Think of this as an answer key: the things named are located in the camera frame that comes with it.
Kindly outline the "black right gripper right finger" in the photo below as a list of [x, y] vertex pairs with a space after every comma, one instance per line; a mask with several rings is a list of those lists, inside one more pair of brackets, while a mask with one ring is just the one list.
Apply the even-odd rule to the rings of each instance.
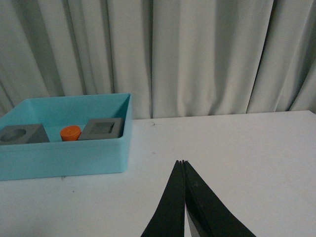
[[189, 217], [203, 237], [253, 237], [206, 184], [188, 161], [183, 162], [186, 206]]

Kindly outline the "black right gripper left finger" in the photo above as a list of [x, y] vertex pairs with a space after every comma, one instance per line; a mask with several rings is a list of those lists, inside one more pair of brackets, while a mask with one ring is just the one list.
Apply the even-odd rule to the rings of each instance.
[[185, 232], [185, 178], [180, 161], [172, 169], [157, 209], [143, 237], [183, 237]]

